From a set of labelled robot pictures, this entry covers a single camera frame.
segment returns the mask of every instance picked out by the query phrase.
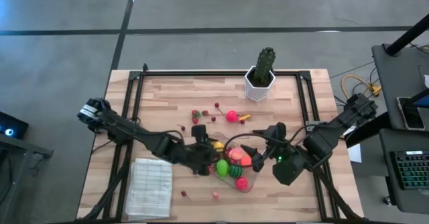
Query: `concrete floor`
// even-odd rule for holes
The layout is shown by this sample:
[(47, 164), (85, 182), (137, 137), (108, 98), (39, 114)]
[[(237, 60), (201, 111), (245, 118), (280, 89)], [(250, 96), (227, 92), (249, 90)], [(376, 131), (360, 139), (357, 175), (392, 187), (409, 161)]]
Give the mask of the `concrete floor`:
[[(127, 0), (0, 0), (1, 30), (120, 29)], [(428, 0), (135, 0), (130, 29), (177, 27), (355, 27), (413, 25)], [(372, 61), (371, 46), (403, 32), (200, 34), (126, 36), (119, 69), (248, 68), (261, 48), (277, 52), (276, 68), (327, 68), (331, 76)], [(105, 92), (118, 35), (0, 36), (0, 111), (30, 124), (26, 139), (55, 149), (40, 173), (28, 173), (14, 223), (74, 219), (94, 135), (76, 114)], [(414, 43), (429, 42), (429, 34)], [(373, 64), (350, 72), (366, 79)], [(340, 81), (335, 95), (345, 99)], [(347, 90), (356, 84), (347, 81)], [(385, 111), (383, 96), (375, 98)], [(364, 151), (379, 150), (371, 140)], [(382, 174), (353, 164), (365, 216), (371, 220), (427, 223), (427, 215), (387, 207)]]

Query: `potted cactus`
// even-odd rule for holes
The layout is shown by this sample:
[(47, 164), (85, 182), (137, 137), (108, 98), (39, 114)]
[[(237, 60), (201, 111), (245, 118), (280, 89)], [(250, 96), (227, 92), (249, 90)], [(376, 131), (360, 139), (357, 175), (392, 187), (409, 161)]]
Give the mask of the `potted cactus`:
[(246, 97), (260, 101), (268, 96), (275, 80), (271, 71), (274, 60), (275, 52), (271, 47), (266, 47), (259, 53), (256, 66), (252, 66), (244, 76)]

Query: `white towel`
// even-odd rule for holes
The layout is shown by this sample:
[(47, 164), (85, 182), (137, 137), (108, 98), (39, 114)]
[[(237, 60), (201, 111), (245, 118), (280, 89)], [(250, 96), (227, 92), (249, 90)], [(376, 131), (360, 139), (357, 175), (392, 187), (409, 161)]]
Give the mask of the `white towel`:
[(172, 165), (138, 158), (131, 165), (125, 212), (129, 221), (170, 216)]

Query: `white pot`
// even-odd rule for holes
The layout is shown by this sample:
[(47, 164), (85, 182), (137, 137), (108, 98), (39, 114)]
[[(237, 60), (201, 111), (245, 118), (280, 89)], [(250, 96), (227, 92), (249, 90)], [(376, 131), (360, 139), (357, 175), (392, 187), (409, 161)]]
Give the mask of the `white pot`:
[(252, 66), (246, 73), (246, 75), (244, 76), (244, 81), (245, 81), (245, 88), (244, 91), (246, 93), (246, 97), (248, 97), (251, 100), (254, 101), (260, 101), (264, 98), (266, 98), (268, 96), (268, 91), (271, 88), (271, 86), (274, 84), (274, 80), (275, 80), (275, 76), (274, 74), (270, 71), (269, 73), (271, 74), (271, 83), (269, 84), (268, 87), (254, 87), (250, 80), (247, 78), (247, 76), (249, 75), (249, 73), (255, 69), (256, 66)]

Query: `wooden table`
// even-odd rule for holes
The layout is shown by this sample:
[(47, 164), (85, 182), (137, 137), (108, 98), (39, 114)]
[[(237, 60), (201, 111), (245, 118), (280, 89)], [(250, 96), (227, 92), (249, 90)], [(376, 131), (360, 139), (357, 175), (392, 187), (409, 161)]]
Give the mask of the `wooden table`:
[[(330, 121), (338, 113), (328, 71), (325, 69), (310, 71), (320, 119)], [(118, 113), (122, 110), (128, 75), (128, 70), (114, 70), (109, 80), (105, 98)], [(136, 88), (134, 86), (134, 92), (131, 95), (131, 107)], [(307, 109), (312, 119), (306, 89), (304, 85)], [(215, 109), (216, 102), (220, 103), (223, 111), (236, 110), (240, 114), (250, 113), (252, 116), (244, 125), (227, 123), (221, 113)], [(231, 137), (238, 133), (250, 132), (252, 129), (265, 129), (268, 125), (275, 125), (281, 121), (287, 126), (286, 138), (289, 138), (303, 126), (296, 79), (292, 76), (277, 77), (268, 98), (260, 103), (245, 98), (244, 81), (241, 76), (147, 76), (144, 78), (139, 110), (142, 127), (150, 131), (165, 131), (179, 130), (180, 127), (177, 124), (184, 125), (186, 126), (185, 141), (191, 144), (194, 142), (194, 138), (190, 137), (192, 127), (190, 112), (193, 109), (206, 109), (217, 118), (214, 123), (210, 117), (200, 119), (200, 123), (206, 124), (209, 135), (221, 132)], [(105, 135), (98, 136), (94, 148), (106, 141)], [(264, 149), (264, 141), (257, 138), (240, 139), (236, 142), (238, 144), (246, 142), (250, 146)], [(92, 155), (77, 217), (85, 216), (104, 193), (109, 181), (114, 149), (115, 144), (110, 144)], [(154, 157), (143, 144), (135, 142), (132, 161), (135, 158)], [(339, 142), (329, 162), (335, 187), (354, 212), (363, 216), (349, 155), (343, 141)], [(303, 171), (291, 186), (285, 186), (272, 175), (272, 164), (272, 161), (265, 163), (252, 191), (248, 193), (235, 190), (215, 176), (194, 176), (189, 169), (181, 165), (173, 165), (170, 218), (158, 219), (158, 221), (319, 221), (312, 174)], [(181, 196), (182, 190), (188, 193), (192, 201)], [(213, 191), (220, 194), (219, 200), (212, 198)], [(112, 210), (116, 209), (115, 197)], [(328, 216), (330, 216), (325, 189), (324, 199)]]

